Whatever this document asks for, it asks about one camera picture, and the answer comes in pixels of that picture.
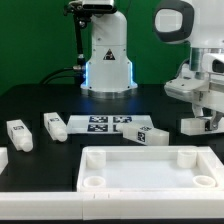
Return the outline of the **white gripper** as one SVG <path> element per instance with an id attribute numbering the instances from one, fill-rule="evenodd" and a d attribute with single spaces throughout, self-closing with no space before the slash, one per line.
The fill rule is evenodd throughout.
<path id="1" fill-rule="evenodd" d="M 224 116 L 224 75 L 197 73 L 183 68 L 179 75 L 164 86 L 168 96 L 192 103 L 196 118 L 203 117 L 203 108 L 214 110 L 210 129 L 217 130 Z"/>

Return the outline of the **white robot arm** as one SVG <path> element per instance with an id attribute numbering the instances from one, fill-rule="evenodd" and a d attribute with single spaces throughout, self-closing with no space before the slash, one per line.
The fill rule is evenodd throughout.
<path id="1" fill-rule="evenodd" d="M 126 54 L 127 21 L 112 0 L 82 0 L 93 23 L 92 56 L 81 88 L 98 97 L 137 88 Z M 168 96 L 192 104 L 194 116 L 181 121 L 183 133 L 203 134 L 224 121 L 224 0 L 161 0 L 153 31 L 164 43 L 190 44 L 190 56 L 165 84 Z"/>

